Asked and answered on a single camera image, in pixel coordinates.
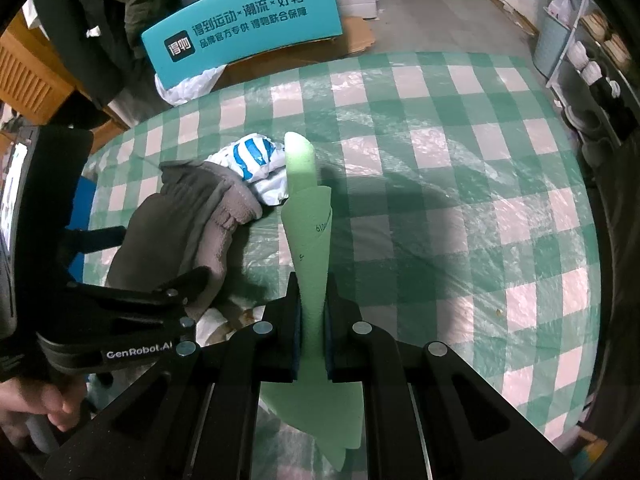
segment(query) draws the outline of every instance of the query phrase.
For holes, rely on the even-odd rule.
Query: green paper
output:
[[[361,383],[332,383],[324,365],[324,297],[333,213],[331,188],[318,186],[314,149],[299,134],[285,135],[289,199],[282,224],[302,303],[298,380],[263,383],[262,400],[284,422],[311,434],[331,465],[341,470],[345,450],[360,447],[364,402]]]

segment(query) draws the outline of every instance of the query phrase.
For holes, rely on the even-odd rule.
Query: black square logo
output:
[[[164,40],[164,46],[173,62],[180,61],[196,51],[186,30],[181,30],[178,34]]]

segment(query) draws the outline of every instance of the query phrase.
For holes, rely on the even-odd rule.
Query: plastic table cover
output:
[[[523,59],[379,54],[214,92],[111,141],[91,228],[126,225],[161,160],[206,158],[258,132],[298,132],[332,188],[330,271],[397,339],[440,339],[549,439],[578,420],[600,311],[590,206],[561,122]],[[86,257],[103,283],[115,250]],[[264,304],[292,271],[279,208],[234,235],[219,301]],[[253,477],[366,478],[364,448],[331,469],[308,435],[258,410]]]

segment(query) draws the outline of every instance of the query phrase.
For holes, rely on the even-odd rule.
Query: silver bolt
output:
[[[191,328],[195,324],[194,320],[188,316],[180,318],[180,326],[182,328]]]
[[[369,323],[367,323],[366,321],[356,321],[353,324],[353,326],[351,327],[351,329],[356,334],[360,334],[360,335],[368,334],[369,332],[371,332],[373,330],[371,325]]]
[[[191,355],[196,351],[196,343],[193,341],[182,341],[175,346],[175,352],[180,357],[187,357],[187,355]]]
[[[447,353],[447,346],[440,341],[434,341],[427,346],[427,350],[431,355],[435,355],[436,357],[442,357]]]
[[[257,334],[268,334],[271,330],[273,330],[273,325],[268,321],[254,323],[254,332]]]

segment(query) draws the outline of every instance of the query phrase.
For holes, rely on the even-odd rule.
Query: human hand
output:
[[[71,377],[63,388],[20,377],[0,383],[0,428],[14,446],[26,443],[30,415],[47,415],[60,431],[80,420],[80,403],[86,395],[82,377]]]

